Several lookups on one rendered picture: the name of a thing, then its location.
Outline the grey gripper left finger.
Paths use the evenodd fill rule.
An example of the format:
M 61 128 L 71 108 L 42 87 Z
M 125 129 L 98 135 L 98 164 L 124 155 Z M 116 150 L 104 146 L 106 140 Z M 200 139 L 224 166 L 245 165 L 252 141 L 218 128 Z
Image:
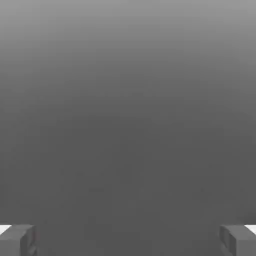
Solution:
M 0 256 L 38 256 L 36 226 L 0 224 Z

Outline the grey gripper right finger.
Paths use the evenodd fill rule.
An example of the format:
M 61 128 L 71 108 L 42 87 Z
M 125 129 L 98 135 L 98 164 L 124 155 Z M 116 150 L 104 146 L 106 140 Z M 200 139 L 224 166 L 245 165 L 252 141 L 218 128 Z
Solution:
M 256 256 L 256 224 L 221 225 L 219 240 L 223 256 Z

